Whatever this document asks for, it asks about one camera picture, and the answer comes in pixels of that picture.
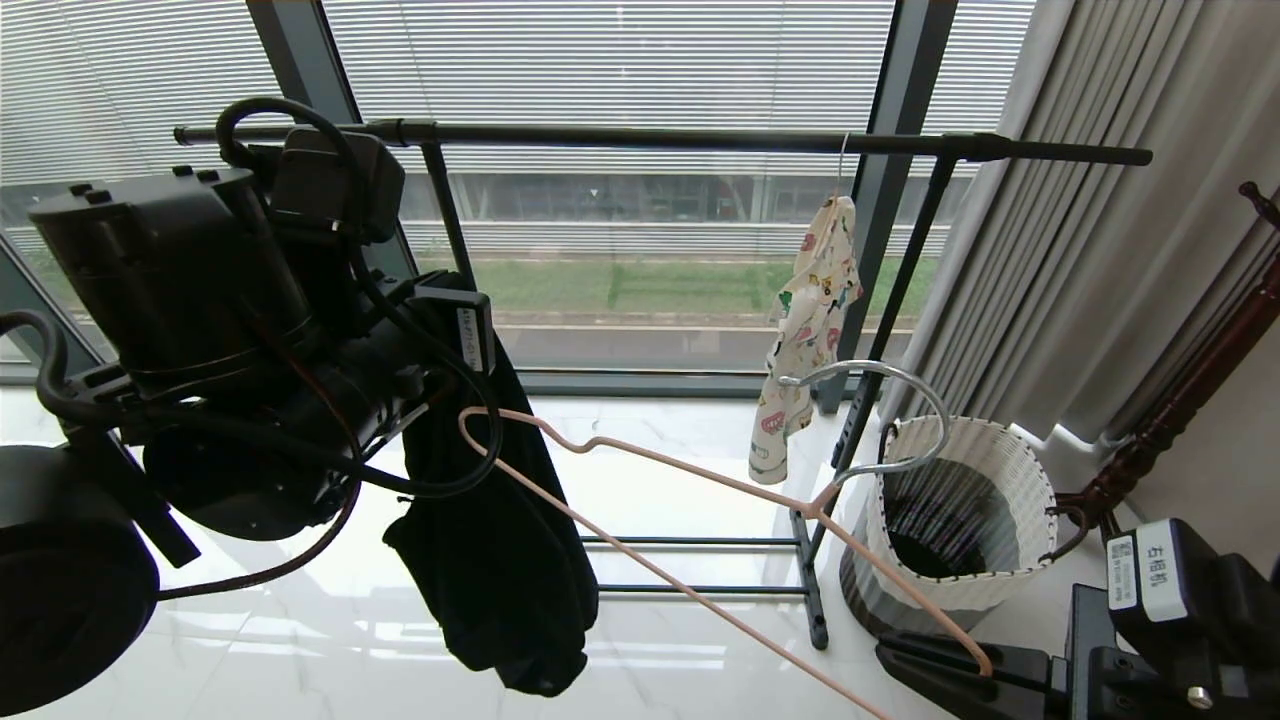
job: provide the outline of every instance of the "black garment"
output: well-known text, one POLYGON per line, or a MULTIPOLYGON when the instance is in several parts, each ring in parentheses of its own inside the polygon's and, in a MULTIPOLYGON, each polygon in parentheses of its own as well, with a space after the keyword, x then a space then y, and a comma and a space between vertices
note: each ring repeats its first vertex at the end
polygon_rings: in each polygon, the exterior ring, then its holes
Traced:
MULTIPOLYGON (((495 350, 494 393, 503 407, 530 413, 506 351, 495 350)), ((458 432, 458 411, 475 404, 465 387, 404 430, 411 479, 453 480, 480 461, 458 432)), ((468 423, 485 442, 488 420, 468 423)), ((502 459, 564 500, 541 432, 513 421, 504 430, 502 459)), ((586 666, 599 588, 577 528, 502 470, 461 496, 415 500, 383 542, 399 553, 449 652, 468 669, 495 667, 508 688, 554 697, 586 666)))

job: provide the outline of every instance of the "black clothing rack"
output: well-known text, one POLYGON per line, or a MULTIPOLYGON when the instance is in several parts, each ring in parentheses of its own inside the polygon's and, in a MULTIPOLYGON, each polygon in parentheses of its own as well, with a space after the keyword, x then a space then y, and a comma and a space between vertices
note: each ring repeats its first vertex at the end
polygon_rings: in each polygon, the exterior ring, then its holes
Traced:
MULTIPOLYGON (((384 143, 399 147, 420 147, 431 177, 440 218, 444 222, 453 260, 458 272, 475 288, 475 274, 471 258, 467 254, 462 223, 458 219, 453 195, 449 190, 448 168, 440 150, 443 145, 538 145, 559 147, 608 146, 654 150, 721 150, 746 152, 815 152, 837 155, 925 155, 937 158, 929 176, 928 190, 915 219, 908 241, 906 252, 899 266, 897 277, 890 291, 879 328, 872 341, 868 359, 879 360, 888 345, 890 333, 897 320, 897 313, 906 297, 908 286, 915 273, 920 251, 933 218, 942 201, 942 193, 951 181, 956 163, 984 163, 988 160, 1064 160, 1070 163, 1098 163, 1112 165, 1146 165, 1151 163, 1151 151, 1129 147, 1105 147, 1092 145, 1069 145, 1059 142, 1028 142, 1009 140, 993 133, 956 133, 941 136, 899 136, 899 135, 855 135, 809 133, 809 132, 767 132, 767 131, 694 131, 694 129, 630 129, 607 127, 572 126, 475 126, 447 124, 430 120, 397 119, 379 120, 367 124, 339 126, 348 132, 361 132, 376 136, 384 143)), ((236 131, 239 141, 282 141, 289 127, 241 127, 236 131)), ((174 128, 174 140, 180 145, 214 142, 212 128, 174 128)), ((870 293, 863 299, 869 301, 870 293)), ((840 442, 832 457, 836 471, 849 468, 854 450, 867 429, 872 406, 881 389, 883 375, 864 373, 858 382, 852 406, 845 419, 840 442)), ((837 498, 828 502, 829 515, 837 498)), ((809 615, 809 639, 813 646, 827 647, 827 624, 822 610, 822 596, 818 589, 815 560, 818 548, 826 536, 826 528, 818 525, 810 536, 808 523, 799 512, 791 512, 792 537, 790 538, 724 538, 724 537, 622 537, 630 544, 685 546, 685 547, 753 547, 762 552, 786 550, 795 552, 800 565, 799 585, 694 585, 704 593, 751 594, 751 596, 803 596, 805 611, 809 615)), ((584 538, 585 542, 598 542, 598 538, 584 538)), ((650 584, 603 584, 604 592, 623 593, 667 593, 678 592, 667 585, 650 584)))

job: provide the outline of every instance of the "patterned garment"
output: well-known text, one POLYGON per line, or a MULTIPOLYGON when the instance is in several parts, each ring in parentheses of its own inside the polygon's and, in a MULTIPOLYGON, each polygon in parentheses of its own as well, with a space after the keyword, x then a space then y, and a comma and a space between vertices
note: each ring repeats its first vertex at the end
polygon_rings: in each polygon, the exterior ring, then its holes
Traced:
POLYGON ((771 320, 778 338, 765 356, 769 375, 760 391, 751 433, 751 479, 787 479, 787 438, 813 419, 808 387, 783 387, 781 375, 806 375, 836 360, 846 306, 863 295, 854 258, 854 201, 827 199, 796 255, 795 275, 782 286, 771 320))

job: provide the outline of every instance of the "glossy floor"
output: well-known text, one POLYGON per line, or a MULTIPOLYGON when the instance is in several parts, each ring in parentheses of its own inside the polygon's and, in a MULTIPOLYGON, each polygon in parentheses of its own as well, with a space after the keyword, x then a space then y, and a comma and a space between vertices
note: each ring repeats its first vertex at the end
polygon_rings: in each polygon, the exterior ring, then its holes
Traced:
MULTIPOLYGON (((612 434, 714 470, 745 477, 754 402, 536 398, 535 411, 572 439, 612 434)), ((836 418, 818 418, 792 441, 785 492, 808 497, 831 454, 836 418)), ((0 391, 0 439, 56 443, 56 423, 26 389, 0 391)), ((867 457, 869 447, 860 448, 867 457)), ((575 456, 553 446, 570 502, 617 533, 783 536, 782 512, 695 477, 611 450, 575 456)), ((375 464, 403 470, 398 446, 375 464)), ((846 488, 844 521, 861 507, 867 482, 846 488)), ((24 719, 781 719, 863 717, 856 707, 685 600, 607 596, 589 634, 586 671, 561 697, 504 691, 493 673, 471 673, 444 647, 438 625, 381 533, 402 514, 389 492, 370 488, 334 546, 302 571, 268 587, 161 605, 146 633, 95 682, 24 719)), ((316 533, 248 543, 187 524, 204 557, 163 570, 165 585, 223 578, 279 562, 316 533)), ((814 651, 799 602, 730 602, 769 637, 837 676, 890 716, 948 717, 888 678, 874 642, 846 610, 836 553, 820 578, 831 647, 814 651)), ((992 642, 1060 653, 1073 582, 1102 584, 1091 541, 1038 577, 979 625, 992 642)), ((788 552, 653 552, 696 583, 795 580, 788 552)), ((608 550, 593 551, 602 582, 650 582, 608 550)))

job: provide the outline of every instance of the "laundry basket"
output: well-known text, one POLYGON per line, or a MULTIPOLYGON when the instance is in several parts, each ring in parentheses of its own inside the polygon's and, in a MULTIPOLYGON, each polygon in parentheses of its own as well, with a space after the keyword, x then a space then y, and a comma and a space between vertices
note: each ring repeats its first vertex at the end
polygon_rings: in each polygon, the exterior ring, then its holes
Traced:
MULTIPOLYGON (((938 425, 931 415, 890 428, 882 461, 922 455, 938 425)), ((932 462, 876 477, 854 536, 968 630, 1050 566, 1053 506, 1030 446, 1002 425, 956 418, 932 462)), ((936 620, 850 548, 840 583, 854 616, 874 634, 938 632, 936 620)))

